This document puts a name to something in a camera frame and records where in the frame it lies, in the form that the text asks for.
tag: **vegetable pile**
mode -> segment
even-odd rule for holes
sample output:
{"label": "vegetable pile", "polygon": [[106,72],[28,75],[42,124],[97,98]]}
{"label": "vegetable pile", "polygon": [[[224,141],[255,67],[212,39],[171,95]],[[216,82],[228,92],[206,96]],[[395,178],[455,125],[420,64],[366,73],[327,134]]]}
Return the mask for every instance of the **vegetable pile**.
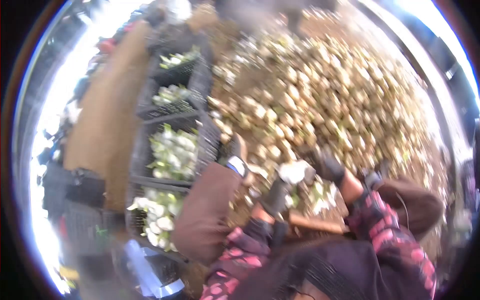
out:
{"label": "vegetable pile", "polygon": [[179,193],[159,191],[154,188],[142,187],[144,197],[135,197],[133,204],[127,210],[142,210],[147,213],[142,236],[165,251],[177,251],[169,241],[170,232],[174,229],[173,219],[180,213],[183,206],[183,196]]}
{"label": "vegetable pile", "polygon": [[[316,144],[354,174],[386,158],[391,176],[406,174],[429,187],[434,174],[422,117],[424,83],[374,47],[327,34],[305,41],[250,36],[212,71],[208,102],[221,141],[240,133],[257,174],[247,203],[269,190],[279,164],[303,158]],[[306,215],[317,214],[324,205],[319,201],[335,194],[329,183],[315,184],[319,189],[299,187],[292,195]]]}
{"label": "vegetable pile", "polygon": [[160,55],[162,61],[160,62],[160,68],[162,69],[170,69],[175,66],[178,66],[181,63],[192,61],[196,59],[199,55],[198,46],[193,46],[192,49],[188,52],[183,54],[175,53],[170,54],[170,58]]}
{"label": "vegetable pile", "polygon": [[186,99],[190,95],[190,91],[183,85],[174,84],[168,87],[161,86],[158,94],[152,97],[155,105],[161,106],[178,100]]}
{"label": "vegetable pile", "polygon": [[155,161],[148,165],[153,168],[153,177],[172,180],[192,180],[197,161],[196,134],[183,130],[174,131],[164,124],[163,132],[150,137],[150,145]]}

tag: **person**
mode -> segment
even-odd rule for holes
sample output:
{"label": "person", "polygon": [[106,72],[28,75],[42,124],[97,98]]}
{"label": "person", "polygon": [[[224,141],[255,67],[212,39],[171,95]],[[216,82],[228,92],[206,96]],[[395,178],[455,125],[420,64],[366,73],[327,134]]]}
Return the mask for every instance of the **person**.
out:
{"label": "person", "polygon": [[193,185],[171,235],[180,253],[210,267],[202,300],[433,298],[435,270],[418,244],[443,210],[430,192],[378,173],[362,184],[313,149],[309,162],[338,187],[356,239],[318,239],[280,251],[271,245],[274,216],[285,209],[282,186],[255,204],[243,228],[226,224],[229,202],[248,177],[245,142],[235,134],[228,148],[225,166],[211,163]]}

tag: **black plastic crate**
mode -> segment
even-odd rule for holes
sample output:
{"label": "black plastic crate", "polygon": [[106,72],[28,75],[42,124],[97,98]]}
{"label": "black plastic crate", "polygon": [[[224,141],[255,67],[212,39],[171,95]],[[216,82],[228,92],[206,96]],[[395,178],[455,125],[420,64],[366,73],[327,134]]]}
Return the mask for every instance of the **black plastic crate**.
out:
{"label": "black plastic crate", "polygon": [[[190,192],[190,189],[172,185],[164,185],[154,182],[143,181],[141,177],[130,177],[130,182],[127,190],[127,199],[125,199],[126,207],[129,207],[133,204],[134,197],[144,197],[144,190],[142,187],[154,188],[159,191],[166,192],[180,192],[185,196]],[[179,254],[178,252],[165,252],[163,249],[152,245],[147,237],[142,237],[141,233],[143,232],[143,227],[145,225],[144,219],[146,218],[146,212],[138,209],[134,210],[125,210],[125,224],[127,227],[128,233],[143,247],[148,247],[155,250],[156,252],[165,255],[168,258],[171,258],[177,262],[185,263],[188,261],[187,258]]]}
{"label": "black plastic crate", "polygon": [[196,106],[190,101],[189,98],[184,98],[182,100],[162,106],[155,105],[152,102],[152,97],[158,93],[160,87],[168,87],[171,84],[181,84],[188,88],[189,78],[190,75],[179,77],[164,76],[158,78],[147,78],[138,99],[137,116],[143,120],[151,120],[163,116],[197,110]]}
{"label": "black plastic crate", "polygon": [[101,255],[108,252],[108,235],[103,231],[100,209],[65,201],[65,225],[68,239],[77,255]]}
{"label": "black plastic crate", "polygon": [[[159,88],[162,86],[168,87],[171,84],[181,84],[187,87],[190,95],[187,98],[162,106],[153,104],[152,97],[158,93]],[[147,78],[138,99],[137,115],[143,120],[151,120],[183,112],[206,110],[206,97],[210,95],[212,84],[210,66],[200,56],[195,61],[191,74]]]}
{"label": "black plastic crate", "polygon": [[[193,45],[199,48],[197,59],[170,69],[162,69],[159,66],[160,55],[168,57],[171,53],[184,53],[190,51]],[[206,110],[206,97],[210,95],[213,84],[212,60],[213,52],[208,37],[203,33],[177,38],[154,51],[149,62],[148,76],[138,99],[137,115],[143,120],[151,120],[171,114]],[[159,88],[171,84],[186,86],[191,95],[187,99],[162,106],[153,104],[152,97],[157,94]]]}
{"label": "black plastic crate", "polygon": [[155,132],[163,132],[163,125],[169,124],[172,130],[184,130],[192,133],[192,129],[198,131],[197,163],[195,176],[197,177],[203,169],[214,162],[217,157],[220,144],[220,129],[216,127],[205,112],[189,112],[179,115],[166,116],[158,119],[148,120],[139,129],[133,148],[130,165],[130,175],[143,177],[143,180],[171,184],[176,186],[191,186],[193,181],[179,181],[171,179],[157,179],[153,177],[153,169],[147,168],[155,158],[150,146],[149,138]]}

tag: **glove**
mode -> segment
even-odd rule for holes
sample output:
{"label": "glove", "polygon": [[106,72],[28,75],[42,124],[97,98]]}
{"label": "glove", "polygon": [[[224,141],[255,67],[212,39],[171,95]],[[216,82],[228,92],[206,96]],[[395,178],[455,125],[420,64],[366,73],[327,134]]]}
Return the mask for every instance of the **glove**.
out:
{"label": "glove", "polygon": [[279,213],[283,212],[286,207],[286,196],[290,193],[292,185],[283,181],[278,177],[272,184],[270,192],[260,199],[264,211],[266,211],[273,218],[276,218]]}
{"label": "glove", "polygon": [[318,146],[306,151],[305,155],[307,161],[315,168],[318,176],[332,181],[337,187],[340,187],[345,177],[345,166],[327,153],[320,151]]}

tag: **worker's arm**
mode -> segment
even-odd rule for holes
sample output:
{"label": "worker's arm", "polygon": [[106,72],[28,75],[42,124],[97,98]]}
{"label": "worker's arm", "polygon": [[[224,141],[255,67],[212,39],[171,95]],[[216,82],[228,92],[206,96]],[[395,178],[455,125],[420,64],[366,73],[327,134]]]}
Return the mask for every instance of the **worker's arm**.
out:
{"label": "worker's arm", "polygon": [[273,222],[257,204],[247,225],[235,228],[227,236],[223,255],[210,267],[201,300],[226,299],[240,280],[267,261]]}
{"label": "worker's arm", "polygon": [[435,269],[411,232],[400,227],[396,212],[380,198],[378,192],[365,191],[348,170],[340,192],[349,211],[345,223],[359,240],[372,243],[385,287],[391,291],[402,288],[398,286],[397,279],[398,276],[406,276],[413,285],[421,285],[425,289],[425,297],[432,299],[436,285]]}

